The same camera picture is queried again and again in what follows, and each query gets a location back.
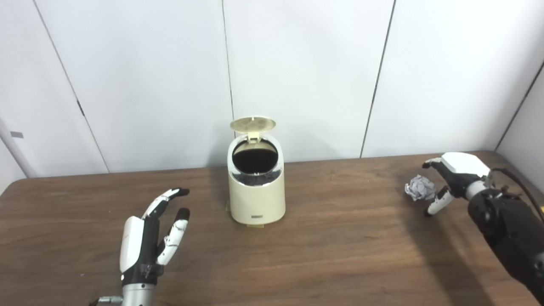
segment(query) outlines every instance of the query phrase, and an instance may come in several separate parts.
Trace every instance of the trash can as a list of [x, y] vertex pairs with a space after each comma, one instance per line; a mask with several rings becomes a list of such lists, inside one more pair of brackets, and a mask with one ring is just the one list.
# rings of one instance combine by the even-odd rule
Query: trash can
[[275, 126], [266, 117], [231, 123], [242, 134], [229, 146], [227, 158], [230, 210], [239, 223], [268, 224], [285, 214], [283, 153], [274, 137], [262, 134]]

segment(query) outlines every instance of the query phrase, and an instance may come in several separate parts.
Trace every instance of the cable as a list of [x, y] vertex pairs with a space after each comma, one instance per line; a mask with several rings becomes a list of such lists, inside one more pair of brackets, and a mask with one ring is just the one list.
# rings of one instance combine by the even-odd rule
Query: cable
[[499, 171], [502, 174], [508, 176], [512, 181], [514, 181], [514, 183], [518, 184], [521, 187], [521, 189], [523, 190], [523, 192], [525, 193], [525, 195], [527, 196], [527, 198], [529, 198], [529, 200], [531, 201], [531, 204], [535, 207], [536, 212], [539, 214], [540, 219], [544, 223], [544, 213], [542, 212], [542, 209], [540, 208], [540, 206], [536, 202], [533, 195], [529, 192], [529, 190], [525, 187], [525, 185], [523, 183], [521, 183], [521, 180], [518, 179], [516, 177], [516, 175], [514, 175], [514, 173], [512, 173], [510, 170], [505, 169], [505, 168], [495, 168], [495, 169], [492, 169], [491, 171], [493, 171], [493, 172]]

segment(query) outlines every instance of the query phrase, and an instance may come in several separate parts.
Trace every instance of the white wall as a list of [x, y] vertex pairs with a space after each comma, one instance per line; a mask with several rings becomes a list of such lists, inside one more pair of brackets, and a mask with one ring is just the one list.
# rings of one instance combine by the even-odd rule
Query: white wall
[[508, 129], [497, 152], [544, 192], [544, 73]]
[[32, 1], [0, 1], [0, 133], [30, 176], [107, 171]]
[[543, 12], [397, 1], [362, 156], [494, 150], [544, 60]]
[[26, 176], [15, 162], [15, 159], [0, 139], [0, 194], [4, 192], [8, 186], [19, 179], [24, 179]]
[[111, 172], [226, 164], [221, 0], [37, 3]]
[[69, 79], [33, 2], [0, 2], [29, 176], [225, 164], [248, 115], [287, 161], [358, 157], [367, 123], [363, 157], [494, 149], [544, 60], [539, 0], [397, 1], [374, 99], [393, 0], [36, 2]]
[[226, 0], [236, 118], [266, 115], [286, 161], [356, 158], [392, 0]]

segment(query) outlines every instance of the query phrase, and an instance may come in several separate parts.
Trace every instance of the wooden table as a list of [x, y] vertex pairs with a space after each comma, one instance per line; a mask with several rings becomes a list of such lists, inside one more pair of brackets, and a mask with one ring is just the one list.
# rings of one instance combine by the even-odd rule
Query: wooden table
[[[477, 155], [511, 168], [493, 152]], [[264, 229], [225, 211], [226, 168], [15, 182], [0, 197], [0, 304], [87, 305], [120, 294], [125, 220], [184, 187], [191, 194], [170, 203], [162, 232], [178, 207], [191, 220], [155, 305], [537, 305], [488, 249], [466, 201], [425, 218], [425, 204], [404, 194], [416, 174], [441, 187], [420, 168], [436, 156], [287, 164], [287, 213]]]

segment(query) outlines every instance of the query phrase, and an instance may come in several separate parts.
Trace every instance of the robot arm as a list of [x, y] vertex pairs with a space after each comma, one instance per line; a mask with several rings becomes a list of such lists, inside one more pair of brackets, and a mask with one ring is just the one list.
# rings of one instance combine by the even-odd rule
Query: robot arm
[[453, 198], [467, 199], [468, 214], [500, 263], [544, 305], [542, 220], [519, 195], [507, 192], [506, 188], [495, 189], [489, 168], [473, 155], [446, 153], [423, 164], [423, 168], [429, 167], [438, 170], [447, 186], [438, 193], [425, 215], [434, 215]]

